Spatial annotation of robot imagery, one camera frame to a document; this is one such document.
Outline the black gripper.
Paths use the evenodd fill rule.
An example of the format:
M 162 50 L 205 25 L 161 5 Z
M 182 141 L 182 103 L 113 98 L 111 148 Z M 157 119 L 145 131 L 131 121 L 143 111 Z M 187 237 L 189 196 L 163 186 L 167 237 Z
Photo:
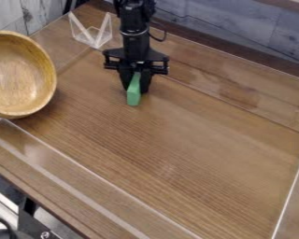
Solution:
M 119 75 L 123 88 L 127 90 L 135 72 L 130 69 L 149 69 L 141 73 L 141 92 L 149 93 L 153 74 L 169 74 L 170 58 L 151 48 L 151 34 L 149 30 L 131 32 L 121 30 L 123 47 L 103 51 L 105 67 L 119 70 L 123 65 L 129 69 L 121 69 Z

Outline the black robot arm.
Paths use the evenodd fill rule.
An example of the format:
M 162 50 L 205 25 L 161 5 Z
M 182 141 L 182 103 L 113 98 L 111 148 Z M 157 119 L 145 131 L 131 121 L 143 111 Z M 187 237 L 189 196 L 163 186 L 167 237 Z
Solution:
M 155 0 L 114 0 L 117 14 L 122 20 L 123 47 L 106 49 L 105 68 L 117 70 L 127 90 L 133 77 L 141 74 L 141 93 L 149 93 L 154 75 L 169 74 L 170 57 L 151 48 L 150 38 L 162 42 L 150 33 L 150 22 L 157 13 Z

